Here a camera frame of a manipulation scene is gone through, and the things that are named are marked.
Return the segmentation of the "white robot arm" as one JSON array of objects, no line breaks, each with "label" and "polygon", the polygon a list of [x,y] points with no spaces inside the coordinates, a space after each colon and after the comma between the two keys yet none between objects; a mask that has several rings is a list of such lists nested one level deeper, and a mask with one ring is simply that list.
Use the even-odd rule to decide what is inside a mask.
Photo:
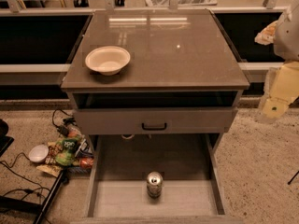
[{"label": "white robot arm", "polygon": [[272,44],[274,53],[284,60],[280,68],[268,71],[259,104],[265,118],[278,119],[299,97],[299,0],[293,0],[254,41],[261,45]]}]

